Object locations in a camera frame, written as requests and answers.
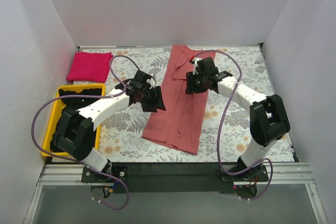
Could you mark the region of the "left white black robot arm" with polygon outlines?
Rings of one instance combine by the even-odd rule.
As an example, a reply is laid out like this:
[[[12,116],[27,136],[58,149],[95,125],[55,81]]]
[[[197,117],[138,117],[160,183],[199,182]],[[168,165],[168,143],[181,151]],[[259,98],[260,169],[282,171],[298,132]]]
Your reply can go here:
[[[109,160],[95,149],[97,127],[116,112],[140,103],[142,111],[165,111],[160,86],[151,83],[151,75],[138,70],[135,76],[116,85],[106,98],[79,108],[66,109],[56,126],[53,143],[75,160],[93,168],[100,182],[111,178]]]

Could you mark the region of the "salmon pink t shirt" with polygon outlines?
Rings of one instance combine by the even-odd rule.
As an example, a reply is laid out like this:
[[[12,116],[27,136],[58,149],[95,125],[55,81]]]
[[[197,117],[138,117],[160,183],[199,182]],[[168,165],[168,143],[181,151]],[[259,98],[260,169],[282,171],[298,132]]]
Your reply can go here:
[[[196,155],[208,93],[186,94],[186,74],[193,71],[190,59],[202,51],[174,45],[161,85],[166,110],[152,113],[142,138]]]

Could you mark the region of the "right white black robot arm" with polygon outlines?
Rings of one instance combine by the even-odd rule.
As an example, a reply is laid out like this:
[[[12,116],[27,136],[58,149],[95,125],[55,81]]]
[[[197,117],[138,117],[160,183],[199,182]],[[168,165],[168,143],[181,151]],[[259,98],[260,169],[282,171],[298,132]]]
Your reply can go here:
[[[238,158],[237,165],[226,170],[219,163],[222,173],[242,180],[251,180],[265,156],[277,140],[290,131],[290,123],[282,98],[277,95],[265,95],[236,79],[227,71],[218,71],[210,57],[193,57],[190,60],[193,70],[186,74],[187,94],[199,94],[212,90],[235,102],[249,113],[251,141]]]

